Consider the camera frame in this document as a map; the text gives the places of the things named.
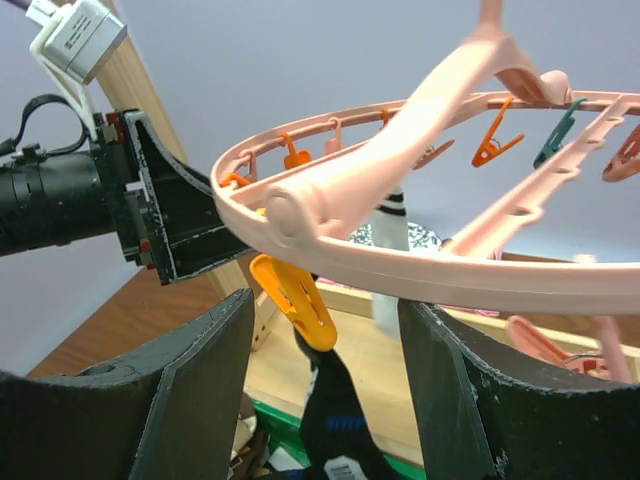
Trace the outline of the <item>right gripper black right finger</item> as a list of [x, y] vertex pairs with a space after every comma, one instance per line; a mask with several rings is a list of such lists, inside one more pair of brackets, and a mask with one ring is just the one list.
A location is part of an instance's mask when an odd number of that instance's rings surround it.
[[638, 478], [638, 385], [536, 360], [432, 304], [398, 315], [428, 478]]

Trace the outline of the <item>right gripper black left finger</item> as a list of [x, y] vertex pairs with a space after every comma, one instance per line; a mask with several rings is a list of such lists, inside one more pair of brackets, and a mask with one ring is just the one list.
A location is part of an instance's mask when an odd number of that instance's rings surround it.
[[5, 479], [223, 479], [251, 349], [241, 289], [75, 376], [1, 376]]

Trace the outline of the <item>pink round clip hanger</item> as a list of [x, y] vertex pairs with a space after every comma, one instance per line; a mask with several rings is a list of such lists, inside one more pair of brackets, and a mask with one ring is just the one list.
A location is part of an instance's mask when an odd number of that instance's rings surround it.
[[[370, 140], [281, 173], [245, 181], [275, 145], [270, 132], [225, 152], [213, 198], [241, 240], [339, 282], [405, 299], [564, 314], [639, 310], [639, 191], [596, 181], [587, 158], [639, 112], [635, 1], [397, 2], [383, 36], [408, 36], [404, 66], [430, 71]], [[463, 164], [471, 144], [413, 173], [448, 130], [510, 96], [517, 112], [593, 114], [538, 169], [531, 145], [489, 174]], [[401, 183], [410, 208], [457, 231], [443, 252], [413, 255], [347, 242]]]

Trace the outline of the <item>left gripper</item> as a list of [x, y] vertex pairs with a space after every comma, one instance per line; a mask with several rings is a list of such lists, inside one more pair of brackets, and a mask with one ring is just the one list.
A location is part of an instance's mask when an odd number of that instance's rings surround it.
[[93, 120], [90, 153], [126, 261], [168, 285], [252, 251], [220, 219], [209, 178], [174, 157], [145, 111]]

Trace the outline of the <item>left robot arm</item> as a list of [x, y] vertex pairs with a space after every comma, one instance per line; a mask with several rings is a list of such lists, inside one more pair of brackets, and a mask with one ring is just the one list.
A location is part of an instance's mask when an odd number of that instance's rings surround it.
[[60, 149], [2, 142], [2, 255], [116, 233], [125, 260], [167, 285], [251, 252], [220, 219], [209, 178], [165, 147], [145, 111], [93, 118]]

